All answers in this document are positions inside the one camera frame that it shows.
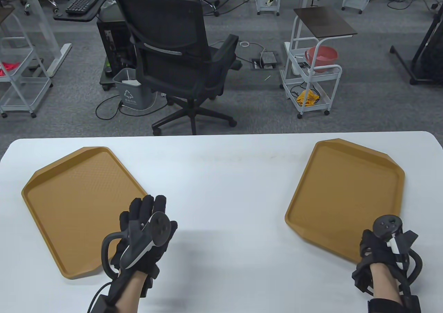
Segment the red bucket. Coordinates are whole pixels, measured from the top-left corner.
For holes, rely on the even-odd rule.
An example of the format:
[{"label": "red bucket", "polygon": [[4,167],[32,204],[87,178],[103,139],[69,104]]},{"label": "red bucket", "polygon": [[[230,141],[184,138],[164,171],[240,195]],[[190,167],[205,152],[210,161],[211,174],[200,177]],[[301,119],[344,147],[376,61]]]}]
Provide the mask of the red bucket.
[{"label": "red bucket", "polygon": [[[312,57],[314,56],[315,47],[305,52],[305,57],[310,66],[312,66]],[[315,66],[332,65],[338,59],[338,52],[333,47],[320,45],[317,52],[317,60]],[[326,72],[327,69],[315,70],[317,73]]]}]

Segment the forearm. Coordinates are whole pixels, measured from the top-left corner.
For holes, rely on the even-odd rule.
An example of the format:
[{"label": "forearm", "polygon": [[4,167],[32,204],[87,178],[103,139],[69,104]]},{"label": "forearm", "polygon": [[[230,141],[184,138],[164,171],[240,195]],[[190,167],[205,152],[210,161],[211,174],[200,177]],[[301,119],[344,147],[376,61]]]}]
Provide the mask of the forearm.
[{"label": "forearm", "polygon": [[374,298],[393,300],[401,304],[397,282],[388,267],[382,263],[371,264]]},{"label": "forearm", "polygon": [[137,313],[140,294],[146,278],[147,275],[145,273],[140,271],[134,273],[128,286],[115,305],[119,313]]}]

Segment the yellow cloth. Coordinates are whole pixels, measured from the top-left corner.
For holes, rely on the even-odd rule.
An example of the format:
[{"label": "yellow cloth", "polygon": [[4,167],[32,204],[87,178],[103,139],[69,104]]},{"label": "yellow cloth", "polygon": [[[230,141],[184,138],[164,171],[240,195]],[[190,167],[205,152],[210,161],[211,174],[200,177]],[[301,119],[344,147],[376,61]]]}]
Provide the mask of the yellow cloth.
[{"label": "yellow cloth", "polygon": [[[303,90],[303,92],[300,94],[300,96],[297,97],[297,103],[302,107],[303,101],[304,101],[304,95],[305,95],[306,89]],[[318,96],[316,93],[314,93],[312,90],[309,89],[309,93],[307,93],[307,99],[306,99],[306,107],[312,107],[317,100],[320,99],[320,96]]]}]

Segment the chair base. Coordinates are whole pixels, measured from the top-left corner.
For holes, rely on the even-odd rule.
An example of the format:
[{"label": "chair base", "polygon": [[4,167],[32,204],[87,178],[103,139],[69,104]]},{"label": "chair base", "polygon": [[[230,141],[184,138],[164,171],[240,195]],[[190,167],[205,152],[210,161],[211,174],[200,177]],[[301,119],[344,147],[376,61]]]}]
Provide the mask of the chair base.
[{"label": "chair base", "polygon": [[224,115],[219,112],[215,112],[209,109],[201,108],[200,105],[206,101],[206,98],[203,100],[197,100],[194,101],[193,99],[188,99],[187,101],[184,101],[180,98],[173,97],[173,96],[166,96],[166,99],[168,101],[168,105],[177,104],[178,106],[182,107],[182,109],[178,110],[177,112],[174,112],[173,114],[163,118],[162,120],[157,121],[152,125],[152,131],[154,135],[161,135],[161,129],[160,126],[170,123],[176,119],[186,117],[188,116],[191,120],[191,129],[192,134],[196,135],[197,131],[195,128],[195,116],[196,115],[202,115],[212,118],[220,118],[223,120],[228,120],[229,126],[235,127],[237,126],[237,122],[234,120],[234,118]]}]

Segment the black office chair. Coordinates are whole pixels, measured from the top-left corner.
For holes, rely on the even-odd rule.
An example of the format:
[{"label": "black office chair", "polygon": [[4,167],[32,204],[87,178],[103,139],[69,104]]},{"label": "black office chair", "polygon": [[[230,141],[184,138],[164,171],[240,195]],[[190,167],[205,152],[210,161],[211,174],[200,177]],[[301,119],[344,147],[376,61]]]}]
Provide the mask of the black office chair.
[{"label": "black office chair", "polygon": [[199,0],[116,0],[126,20],[137,54],[136,77],[152,92],[166,94],[168,104],[182,109],[152,125],[160,126],[188,116],[196,135],[195,116],[237,122],[230,116],[201,108],[208,98],[223,94],[229,69],[239,70],[238,36],[229,35],[220,49],[209,47]]}]

